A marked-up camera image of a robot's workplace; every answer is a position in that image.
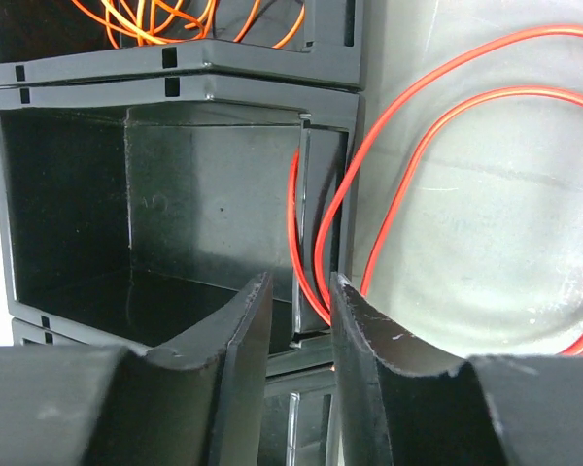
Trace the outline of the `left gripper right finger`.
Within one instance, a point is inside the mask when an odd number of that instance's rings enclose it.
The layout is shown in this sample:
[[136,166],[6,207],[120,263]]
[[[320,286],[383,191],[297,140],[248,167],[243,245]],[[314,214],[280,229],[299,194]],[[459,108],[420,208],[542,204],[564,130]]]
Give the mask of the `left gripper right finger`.
[[583,465],[583,356],[439,349],[330,279],[349,465]]

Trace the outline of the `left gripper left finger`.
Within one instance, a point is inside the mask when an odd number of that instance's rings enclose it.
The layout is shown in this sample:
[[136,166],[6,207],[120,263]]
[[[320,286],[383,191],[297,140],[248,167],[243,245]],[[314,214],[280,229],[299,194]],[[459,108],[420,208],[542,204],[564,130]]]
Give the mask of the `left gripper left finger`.
[[144,354],[0,347],[0,465],[256,464],[272,308],[263,273]]

